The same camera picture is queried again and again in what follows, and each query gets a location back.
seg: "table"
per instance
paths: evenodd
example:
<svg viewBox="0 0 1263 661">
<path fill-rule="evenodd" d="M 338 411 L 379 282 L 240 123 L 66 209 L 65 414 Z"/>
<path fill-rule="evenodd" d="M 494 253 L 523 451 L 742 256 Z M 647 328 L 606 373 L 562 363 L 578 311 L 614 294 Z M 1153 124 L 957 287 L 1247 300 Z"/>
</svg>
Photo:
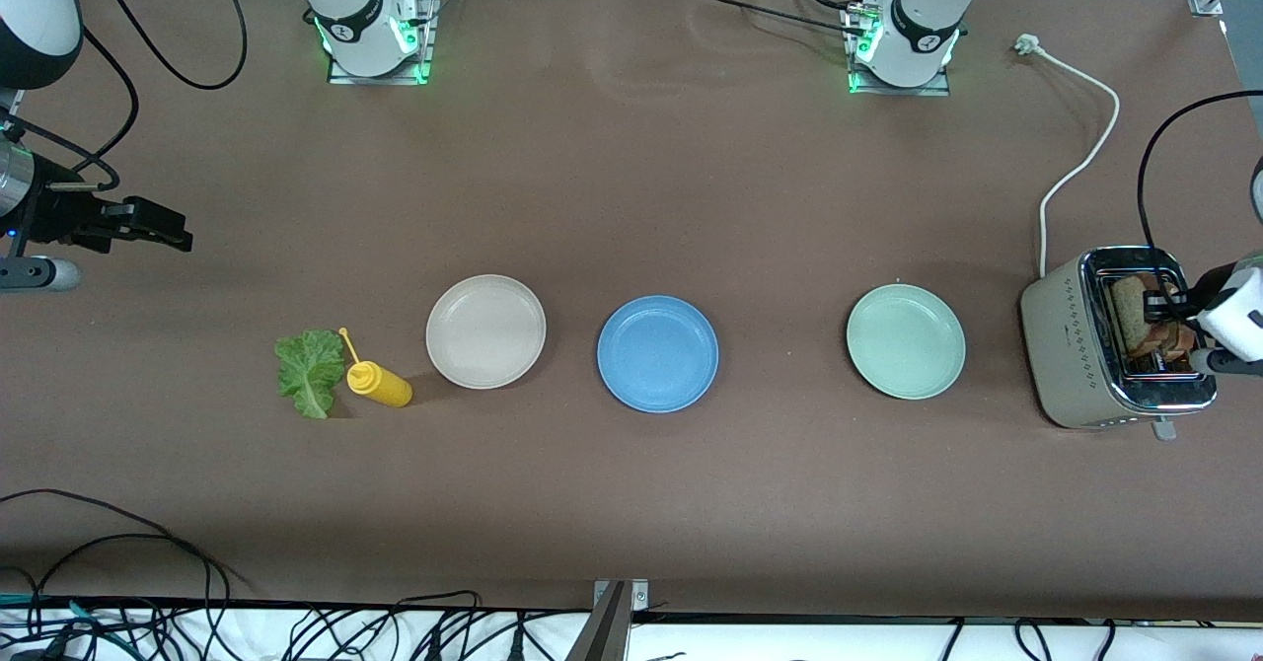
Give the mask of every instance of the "table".
<svg viewBox="0 0 1263 661">
<path fill-rule="evenodd" d="M 1009 44 L 1033 32 L 1123 97 L 1052 203 L 1057 265 L 1139 241 L 1151 131 L 1239 87 L 1219 24 L 1183 0 L 976 0 L 945 100 L 849 95 L 827 32 L 711 0 L 460 0 L 428 87 L 331 87 L 301 0 L 242 3 L 248 67 L 202 94 L 111 0 L 85 0 L 141 90 L 110 155 L 119 195 L 183 211 L 196 243 L 51 246 L 83 286 L 5 300 L 0 489 L 155 518 L 265 599 L 472 586 L 570 607 L 629 576 L 667 609 L 1263 618 L 1258 383 L 1223 379 L 1175 444 L 1065 431 L 1038 413 L 1018 327 L 1038 198 L 1109 104 Z M 131 4 L 188 73 L 231 68 L 226 0 Z M 116 83 L 86 49 L 24 111 L 95 145 L 124 116 Z M 1149 210 L 1190 273 L 1257 248 L 1258 154 L 1244 102 L 1159 147 Z M 488 272 L 536 291 L 549 341 L 519 383 L 461 391 L 431 367 L 424 320 Z M 880 396 L 844 355 L 850 306 L 895 281 L 966 332 L 965 372 L 935 399 Z M 662 417 L 595 368 L 605 317 L 655 292 L 697 305 L 722 349 L 712 391 Z M 338 326 L 418 402 L 344 388 L 333 418 L 301 420 L 272 345 Z M 32 566 L 130 530 L 51 500 L 0 513 L 0 557 Z M 120 543 L 49 591 L 200 584 L 174 554 Z"/>
</svg>

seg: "green lettuce leaf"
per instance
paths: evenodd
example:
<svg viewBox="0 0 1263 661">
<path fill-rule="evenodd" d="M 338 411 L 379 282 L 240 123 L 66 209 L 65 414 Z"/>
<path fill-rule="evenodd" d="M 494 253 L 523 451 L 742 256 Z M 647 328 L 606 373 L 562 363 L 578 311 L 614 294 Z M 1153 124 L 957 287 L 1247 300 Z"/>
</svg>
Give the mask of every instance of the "green lettuce leaf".
<svg viewBox="0 0 1263 661">
<path fill-rule="evenodd" d="M 342 339 L 333 331 L 303 331 L 277 341 L 280 358 L 280 396 L 293 397 L 303 417 L 327 420 L 333 407 L 333 385 L 342 379 Z"/>
</svg>

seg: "white plug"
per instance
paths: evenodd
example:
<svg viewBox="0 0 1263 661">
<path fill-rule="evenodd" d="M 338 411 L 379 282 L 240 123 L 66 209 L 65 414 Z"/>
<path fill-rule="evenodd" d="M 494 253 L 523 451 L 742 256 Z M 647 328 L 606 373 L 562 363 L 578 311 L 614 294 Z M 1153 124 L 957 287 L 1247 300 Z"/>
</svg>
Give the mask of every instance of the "white plug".
<svg viewBox="0 0 1263 661">
<path fill-rule="evenodd" d="M 1019 57 L 1026 57 L 1027 54 L 1043 54 L 1043 47 L 1039 47 L 1039 38 L 1033 34 L 1023 34 L 1013 44 L 1013 49 Z"/>
</svg>

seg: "white plate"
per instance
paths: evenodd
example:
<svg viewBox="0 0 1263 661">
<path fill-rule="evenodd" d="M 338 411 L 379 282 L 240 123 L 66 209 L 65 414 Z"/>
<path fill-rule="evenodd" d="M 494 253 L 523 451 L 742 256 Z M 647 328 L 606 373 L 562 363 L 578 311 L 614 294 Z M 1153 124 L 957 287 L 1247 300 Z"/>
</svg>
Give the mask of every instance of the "white plate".
<svg viewBox="0 0 1263 661">
<path fill-rule="evenodd" d="M 544 308 L 518 279 L 470 277 L 429 311 L 426 350 L 438 373 L 470 389 L 504 387 L 544 349 Z"/>
<path fill-rule="evenodd" d="M 855 369 L 882 392 L 903 399 L 941 394 L 965 367 L 965 331 L 951 307 L 906 283 L 874 288 L 846 321 Z"/>
</svg>

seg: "plate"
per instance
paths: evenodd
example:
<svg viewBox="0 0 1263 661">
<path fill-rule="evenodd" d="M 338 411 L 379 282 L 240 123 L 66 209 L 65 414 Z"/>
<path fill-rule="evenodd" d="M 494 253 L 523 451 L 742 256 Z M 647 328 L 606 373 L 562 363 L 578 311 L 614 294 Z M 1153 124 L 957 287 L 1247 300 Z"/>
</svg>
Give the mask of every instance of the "plate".
<svg viewBox="0 0 1263 661">
<path fill-rule="evenodd" d="M 625 303 L 601 329 L 596 365 L 610 393 L 652 415 L 706 394 L 719 372 L 719 340 L 701 311 L 673 296 Z"/>
<path fill-rule="evenodd" d="M 544 308 L 518 279 L 470 277 L 447 289 L 426 324 L 438 373 L 470 389 L 504 387 L 527 374 L 544 349 Z"/>
<path fill-rule="evenodd" d="M 928 291 L 893 283 L 851 310 L 846 349 L 866 382 L 903 399 L 941 394 L 965 367 L 965 331 L 951 307 Z"/>
</svg>

